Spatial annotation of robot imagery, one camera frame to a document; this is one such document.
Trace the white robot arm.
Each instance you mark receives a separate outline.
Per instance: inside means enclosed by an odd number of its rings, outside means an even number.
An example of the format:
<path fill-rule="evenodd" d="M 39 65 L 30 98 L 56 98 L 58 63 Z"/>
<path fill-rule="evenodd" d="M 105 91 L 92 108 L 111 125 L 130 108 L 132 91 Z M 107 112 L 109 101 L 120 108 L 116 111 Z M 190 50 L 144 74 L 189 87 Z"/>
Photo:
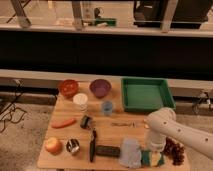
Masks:
<path fill-rule="evenodd" d="M 170 137 L 213 160 L 213 134 L 178 123 L 173 109 L 163 107 L 150 113 L 146 121 L 145 144 L 150 151 L 162 152 Z"/>

